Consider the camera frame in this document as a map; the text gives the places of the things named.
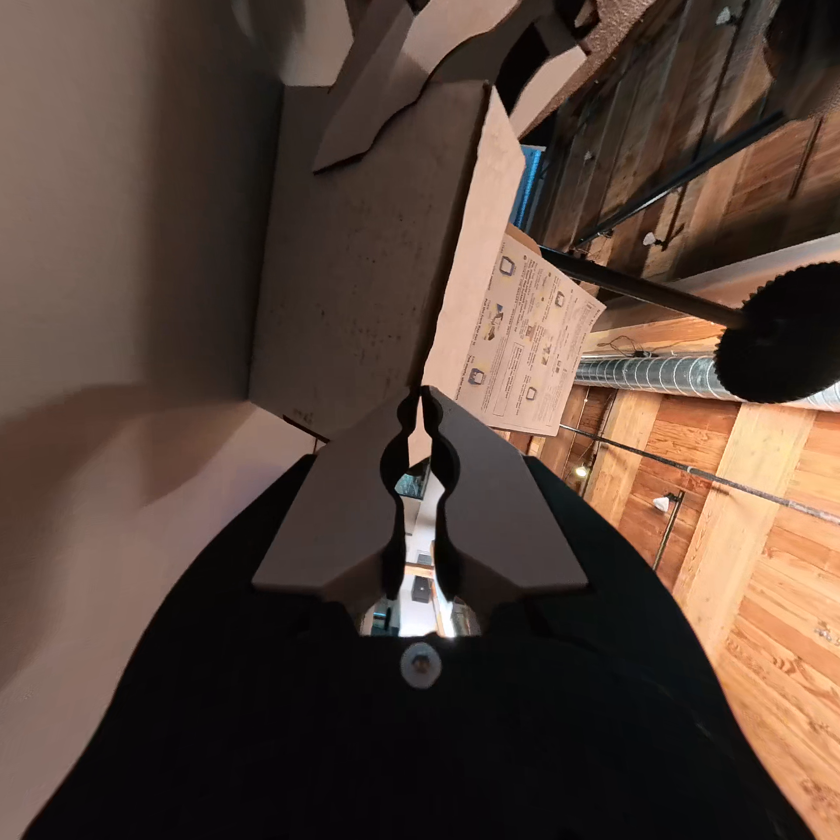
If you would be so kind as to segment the black pole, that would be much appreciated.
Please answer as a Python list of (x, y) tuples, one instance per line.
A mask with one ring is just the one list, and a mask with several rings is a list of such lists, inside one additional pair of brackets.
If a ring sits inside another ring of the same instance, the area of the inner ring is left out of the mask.
[(541, 246), (539, 250), (546, 261), (572, 279), (589, 282), (616, 294), (679, 312), (687, 317), (713, 322), (727, 329), (742, 329), (747, 322), (742, 310), (650, 280), (632, 277), (553, 248)]

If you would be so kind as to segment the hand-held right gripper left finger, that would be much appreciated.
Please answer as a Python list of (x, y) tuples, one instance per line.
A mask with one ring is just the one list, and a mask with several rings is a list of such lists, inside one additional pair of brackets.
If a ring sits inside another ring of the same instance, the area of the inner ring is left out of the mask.
[(396, 396), (326, 444), (253, 577), (256, 589), (323, 601), (397, 597), (406, 561), (404, 506), (419, 389)]

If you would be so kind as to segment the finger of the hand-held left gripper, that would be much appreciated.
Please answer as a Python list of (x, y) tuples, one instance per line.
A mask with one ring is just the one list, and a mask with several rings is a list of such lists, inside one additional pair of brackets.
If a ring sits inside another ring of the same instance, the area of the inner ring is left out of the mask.
[(377, 166), (429, 157), (474, 82), (421, 93), (458, 47), (495, 30), (519, 2), (375, 2), (353, 37), (345, 2), (282, 3), (282, 172), (317, 173), (372, 153)]
[(562, 17), (544, 12), (525, 28), (511, 55), (508, 117), (519, 140), (538, 128), (558, 108), (557, 97), (586, 54)]

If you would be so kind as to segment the black ceiling rail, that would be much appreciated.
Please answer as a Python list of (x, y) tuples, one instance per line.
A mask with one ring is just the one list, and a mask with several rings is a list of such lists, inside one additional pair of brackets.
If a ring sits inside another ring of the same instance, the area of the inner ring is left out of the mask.
[(720, 163), (730, 159), (735, 154), (746, 150), (751, 145), (759, 142), (765, 136), (776, 131), (779, 127), (791, 119), (783, 111), (778, 110), (750, 125), (747, 129), (727, 137), (724, 141), (715, 145), (708, 152), (702, 154), (696, 160), (690, 162), (682, 169), (673, 173), (663, 182), (650, 187), (647, 192), (635, 196), (627, 203), (619, 207), (612, 215), (599, 221), (595, 226), (588, 228), (577, 239), (572, 247), (581, 248), (592, 242), (594, 239), (604, 236), (613, 231), (617, 226), (637, 214), (647, 210), (648, 207), (656, 204), (667, 195), (677, 191), (683, 186), (705, 174)]

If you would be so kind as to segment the white cardboard box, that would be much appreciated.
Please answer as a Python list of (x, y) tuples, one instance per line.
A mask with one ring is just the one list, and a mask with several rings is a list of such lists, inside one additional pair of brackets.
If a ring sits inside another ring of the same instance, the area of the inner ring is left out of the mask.
[(248, 387), (326, 440), (406, 387), (455, 396), (524, 164), (495, 88), (467, 80), (316, 173), (328, 104), (286, 90)]

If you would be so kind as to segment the black round knob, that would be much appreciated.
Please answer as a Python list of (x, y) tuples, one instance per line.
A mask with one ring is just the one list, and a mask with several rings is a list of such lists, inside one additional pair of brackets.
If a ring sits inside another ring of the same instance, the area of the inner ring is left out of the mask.
[(793, 403), (839, 380), (839, 264), (779, 275), (743, 303), (714, 355), (721, 386), (749, 403)]

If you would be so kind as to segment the printed instruction sheet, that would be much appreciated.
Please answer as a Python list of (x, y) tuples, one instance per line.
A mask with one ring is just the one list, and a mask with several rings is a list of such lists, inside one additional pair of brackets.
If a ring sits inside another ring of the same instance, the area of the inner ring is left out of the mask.
[(455, 402), (489, 427), (554, 437), (584, 342), (604, 309), (509, 224)]

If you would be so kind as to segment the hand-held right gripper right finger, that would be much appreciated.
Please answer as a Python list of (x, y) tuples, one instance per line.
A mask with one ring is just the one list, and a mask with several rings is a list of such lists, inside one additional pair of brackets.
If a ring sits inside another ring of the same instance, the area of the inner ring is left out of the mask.
[(588, 580), (522, 454), (432, 386), (421, 388), (437, 503), (434, 562), (444, 595), (517, 601)]

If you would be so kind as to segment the silver ventilation duct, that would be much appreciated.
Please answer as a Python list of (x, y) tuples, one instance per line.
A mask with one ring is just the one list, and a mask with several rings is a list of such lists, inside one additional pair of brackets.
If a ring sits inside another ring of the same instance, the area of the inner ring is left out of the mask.
[(743, 403), (721, 385), (710, 354), (584, 356), (574, 384)]

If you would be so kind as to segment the grey desk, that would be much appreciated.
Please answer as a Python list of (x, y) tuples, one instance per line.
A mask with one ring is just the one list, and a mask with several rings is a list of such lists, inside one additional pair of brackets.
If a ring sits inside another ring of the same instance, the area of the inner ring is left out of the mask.
[(2, 838), (310, 438), (246, 402), (281, 87), (233, 2), (2, 2)]

